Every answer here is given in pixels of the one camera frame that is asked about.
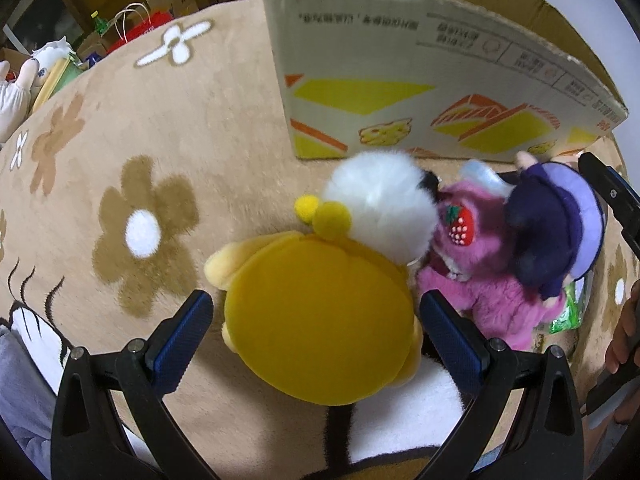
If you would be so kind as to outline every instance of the metal screw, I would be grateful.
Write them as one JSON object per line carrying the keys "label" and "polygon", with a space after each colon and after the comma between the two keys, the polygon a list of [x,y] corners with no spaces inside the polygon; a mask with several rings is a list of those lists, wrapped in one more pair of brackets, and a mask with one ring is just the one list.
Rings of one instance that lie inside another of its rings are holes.
{"label": "metal screw", "polygon": [[558,359],[564,357],[564,350],[562,350],[558,345],[551,345],[549,347],[549,351],[553,357],[557,357]]}
{"label": "metal screw", "polygon": [[145,347],[144,339],[134,339],[132,341],[129,341],[129,344],[127,345],[127,350],[129,350],[129,352],[131,352],[132,354],[135,354],[137,352],[140,352],[144,347]]}
{"label": "metal screw", "polygon": [[69,354],[69,357],[71,357],[74,361],[76,361],[79,358],[81,358],[83,355],[84,355],[84,348],[82,348],[81,346],[77,346],[74,349],[72,349],[71,354]]}
{"label": "metal screw", "polygon": [[496,352],[502,352],[507,348],[507,343],[505,343],[502,339],[494,337],[489,341],[489,346],[493,348]]}

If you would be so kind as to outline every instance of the stuffed rabbit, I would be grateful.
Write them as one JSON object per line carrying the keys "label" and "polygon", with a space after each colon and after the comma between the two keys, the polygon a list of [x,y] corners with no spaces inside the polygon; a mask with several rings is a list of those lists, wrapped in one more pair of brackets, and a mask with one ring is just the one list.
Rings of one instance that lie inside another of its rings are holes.
{"label": "stuffed rabbit", "polygon": [[20,69],[18,79],[9,83],[6,81],[9,62],[0,62],[0,146],[7,142],[27,116],[31,85],[39,69],[36,59],[28,59]]}

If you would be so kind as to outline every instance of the pink fur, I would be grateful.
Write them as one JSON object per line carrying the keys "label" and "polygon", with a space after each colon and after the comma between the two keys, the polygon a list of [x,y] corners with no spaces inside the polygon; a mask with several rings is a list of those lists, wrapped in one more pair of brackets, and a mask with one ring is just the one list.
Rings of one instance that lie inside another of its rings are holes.
{"label": "pink fur", "polygon": [[[564,296],[545,308],[538,292],[523,287],[505,269],[513,251],[513,233],[504,225],[502,199],[488,195],[469,182],[442,190],[440,224],[433,247],[453,259],[458,269],[471,276],[466,282],[450,280],[434,267],[418,274],[423,292],[439,290],[459,312],[470,310],[474,323],[486,338],[499,337],[514,350],[531,348],[531,333],[540,322],[554,320],[562,312]],[[471,245],[459,246],[447,235],[446,206],[462,204],[474,217],[476,234]]]}

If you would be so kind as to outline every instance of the red shopping bag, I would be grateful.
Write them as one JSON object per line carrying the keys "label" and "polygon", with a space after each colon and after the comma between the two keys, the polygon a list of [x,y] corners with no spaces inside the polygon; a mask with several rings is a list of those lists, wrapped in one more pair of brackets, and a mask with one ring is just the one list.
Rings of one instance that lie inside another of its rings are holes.
{"label": "red shopping bag", "polygon": [[[142,18],[142,15],[137,10],[129,8],[131,6],[144,7],[147,15],[146,20]],[[127,12],[136,12],[140,16],[140,18],[142,18],[142,22],[137,24],[128,32],[124,30],[124,22],[125,22]],[[120,30],[118,29],[118,25],[117,25],[117,20],[120,15],[122,15],[122,29],[123,29],[122,34],[120,33]],[[135,40],[136,38],[139,38],[143,34],[148,33],[150,30],[154,30],[155,28],[161,27],[165,23],[169,23],[173,18],[174,17],[168,12],[154,12],[153,14],[149,15],[148,9],[142,4],[128,5],[125,9],[121,10],[118,14],[116,14],[116,16],[113,19],[113,24],[115,25],[116,30],[118,31],[118,35],[120,39],[109,47],[109,49],[107,50],[107,54],[110,54],[111,52],[120,48],[124,44],[129,43],[129,41]]]}

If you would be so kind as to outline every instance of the yellow plush toy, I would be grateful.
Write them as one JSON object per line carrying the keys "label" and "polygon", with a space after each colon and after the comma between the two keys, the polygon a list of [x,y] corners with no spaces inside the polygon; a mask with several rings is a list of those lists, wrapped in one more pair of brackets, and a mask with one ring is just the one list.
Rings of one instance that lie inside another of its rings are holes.
{"label": "yellow plush toy", "polygon": [[337,406],[411,379],[422,326],[406,266],[428,250],[437,177],[402,153],[342,163],[296,201],[312,234],[231,243],[205,265],[226,290],[225,343],[271,386]]}

